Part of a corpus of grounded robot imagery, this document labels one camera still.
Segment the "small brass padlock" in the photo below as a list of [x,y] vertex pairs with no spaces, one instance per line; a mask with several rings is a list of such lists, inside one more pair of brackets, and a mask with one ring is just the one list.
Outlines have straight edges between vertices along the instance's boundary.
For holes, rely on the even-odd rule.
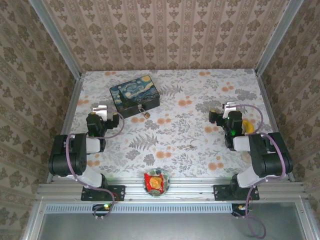
[[143,115],[143,117],[145,119],[149,119],[150,118],[150,114],[143,108],[143,105],[142,104],[139,104],[137,106],[139,112]]

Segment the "starry night tin box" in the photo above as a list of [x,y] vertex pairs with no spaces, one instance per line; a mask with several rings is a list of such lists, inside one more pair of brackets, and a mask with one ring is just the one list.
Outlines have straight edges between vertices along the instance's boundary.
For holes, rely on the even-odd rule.
[[124,118],[141,114],[138,105],[146,111],[160,105],[160,94],[149,75],[112,86],[109,91],[117,112]]

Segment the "black base plate right arm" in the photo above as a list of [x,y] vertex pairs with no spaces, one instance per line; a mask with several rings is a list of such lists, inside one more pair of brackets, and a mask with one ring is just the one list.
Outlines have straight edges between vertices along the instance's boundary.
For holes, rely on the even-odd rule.
[[228,184],[213,186],[214,199],[216,201],[245,201],[250,188],[232,187]]

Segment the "black base plate left arm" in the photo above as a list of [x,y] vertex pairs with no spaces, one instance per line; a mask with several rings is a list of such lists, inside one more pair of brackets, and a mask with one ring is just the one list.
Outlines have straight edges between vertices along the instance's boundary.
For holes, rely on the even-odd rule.
[[[125,185],[109,185],[107,189],[114,195],[114,200],[116,202],[124,201],[126,191]],[[81,201],[87,202],[112,201],[112,196],[108,192],[102,190],[93,190],[83,187],[80,199]]]

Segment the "yellow banana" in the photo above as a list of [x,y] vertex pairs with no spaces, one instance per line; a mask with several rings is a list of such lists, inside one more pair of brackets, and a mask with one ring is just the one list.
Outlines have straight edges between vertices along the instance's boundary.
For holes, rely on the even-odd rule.
[[255,128],[251,122],[248,120],[243,120],[242,121],[242,134],[243,135],[248,135],[254,133]]

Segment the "floral tablecloth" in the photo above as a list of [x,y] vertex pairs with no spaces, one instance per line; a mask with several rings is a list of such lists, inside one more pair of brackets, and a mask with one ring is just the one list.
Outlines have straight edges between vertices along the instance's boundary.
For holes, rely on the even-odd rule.
[[85,133],[86,117],[98,105],[114,107],[110,88],[150,76],[160,105],[150,118],[131,116],[107,131],[106,149],[87,156],[87,166],[107,178],[141,178],[160,168],[172,178],[231,177],[246,170],[246,153],[226,148],[224,131],[209,122],[210,110],[241,105],[245,120],[273,131],[255,71],[246,69],[92,71],[84,74],[71,132]]

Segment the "patterned ceramic bowl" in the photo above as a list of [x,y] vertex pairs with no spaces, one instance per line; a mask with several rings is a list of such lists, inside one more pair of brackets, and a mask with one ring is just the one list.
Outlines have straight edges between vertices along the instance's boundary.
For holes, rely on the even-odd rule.
[[170,185],[171,185],[171,181],[170,181],[170,177],[169,175],[163,171],[162,169],[159,169],[159,168],[155,168],[155,169],[152,169],[151,171],[149,172],[146,172],[144,174],[149,174],[149,175],[154,175],[154,176],[157,176],[157,175],[160,175],[162,174],[163,176],[163,180],[164,180],[164,193],[160,193],[159,191],[157,190],[152,190],[151,192],[147,192],[147,188],[145,186],[145,178],[144,178],[144,182],[143,182],[143,185],[144,185],[144,190],[151,196],[153,197],[160,197],[160,196],[163,196],[169,189]]

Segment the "red snack packet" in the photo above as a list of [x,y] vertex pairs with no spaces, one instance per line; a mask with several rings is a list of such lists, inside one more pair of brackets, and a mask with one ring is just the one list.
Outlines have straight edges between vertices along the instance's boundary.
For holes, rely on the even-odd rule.
[[158,191],[160,194],[164,193],[164,178],[163,175],[150,175],[144,174],[144,183],[146,186],[147,192],[151,192],[153,190]]

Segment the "circuit board with green light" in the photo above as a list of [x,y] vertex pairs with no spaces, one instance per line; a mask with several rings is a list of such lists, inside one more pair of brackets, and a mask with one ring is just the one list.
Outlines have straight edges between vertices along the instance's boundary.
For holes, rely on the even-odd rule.
[[95,204],[92,206],[92,211],[93,211],[93,216],[98,219],[101,218],[103,219],[106,217],[110,210],[113,208],[112,203],[106,203],[106,204]]

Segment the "circuit board with yellow part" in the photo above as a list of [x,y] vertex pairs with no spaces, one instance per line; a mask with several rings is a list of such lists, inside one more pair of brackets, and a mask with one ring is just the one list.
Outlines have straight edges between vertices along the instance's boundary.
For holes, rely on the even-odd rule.
[[231,204],[231,207],[232,207],[232,215],[234,217],[245,217],[246,216],[246,213],[249,213],[250,212],[250,209],[249,209],[249,205],[248,205],[248,209],[246,208],[245,204],[236,204],[236,203],[232,203]]

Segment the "grey metal panel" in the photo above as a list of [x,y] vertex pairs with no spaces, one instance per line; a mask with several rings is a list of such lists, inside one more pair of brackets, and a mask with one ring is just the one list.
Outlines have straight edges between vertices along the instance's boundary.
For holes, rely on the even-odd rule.
[[231,213],[45,213],[33,211],[22,240],[320,240],[311,206],[254,203],[248,216]]

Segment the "aluminium side rail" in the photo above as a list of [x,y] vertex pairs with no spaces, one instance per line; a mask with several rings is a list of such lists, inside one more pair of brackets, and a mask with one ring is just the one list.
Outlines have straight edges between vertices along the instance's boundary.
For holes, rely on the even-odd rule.
[[265,105],[265,108],[266,108],[266,112],[267,112],[267,115],[268,115],[269,122],[270,122],[270,125],[272,127],[272,130],[274,132],[279,132],[279,128],[277,126],[276,119],[275,119],[274,113],[272,111],[272,107],[271,107],[271,104],[270,104],[270,101],[269,101],[269,98],[268,98],[268,95],[267,95],[263,80],[262,80],[261,76],[258,75],[258,74],[256,74],[256,78],[257,78],[257,82],[258,82],[258,85],[259,85],[259,88],[260,88],[260,92],[261,92],[261,95],[262,95],[262,98],[263,98],[263,101],[264,101],[264,105]]
[[79,79],[77,79],[75,82],[74,89],[70,98],[70,102],[68,105],[68,109],[65,115],[65,119],[63,122],[60,135],[68,135],[71,132],[71,127],[72,127],[74,115],[76,112],[76,108],[78,105],[79,97],[82,91],[84,78],[85,78],[85,75],[81,74]]

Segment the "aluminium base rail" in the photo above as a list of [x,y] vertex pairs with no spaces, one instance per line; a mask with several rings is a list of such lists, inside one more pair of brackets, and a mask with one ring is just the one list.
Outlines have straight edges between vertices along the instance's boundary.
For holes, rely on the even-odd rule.
[[[125,203],[209,203],[214,202],[214,185],[229,184],[228,178],[174,178],[167,193],[161,197],[144,190],[143,178],[113,178],[110,185],[125,186]],[[36,200],[47,203],[79,203],[83,187],[69,178],[54,177],[51,183],[40,184]],[[287,179],[264,182],[257,187],[261,203],[306,201],[308,194],[301,182]]]

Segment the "aluminium frame post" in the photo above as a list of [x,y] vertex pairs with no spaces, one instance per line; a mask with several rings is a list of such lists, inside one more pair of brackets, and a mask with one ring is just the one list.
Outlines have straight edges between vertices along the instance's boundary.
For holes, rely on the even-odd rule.
[[304,0],[289,0],[277,27],[275,28],[263,54],[260,57],[260,60],[257,63],[255,68],[257,76],[261,76],[263,74],[303,3]]
[[70,72],[72,73],[74,79],[77,81],[81,77],[81,70],[78,67],[72,53],[63,39],[61,31],[58,29],[54,20],[50,16],[43,0],[29,0],[39,19],[43,23],[46,31],[53,40],[55,46],[57,47],[59,53],[62,55],[66,65],[68,66]]

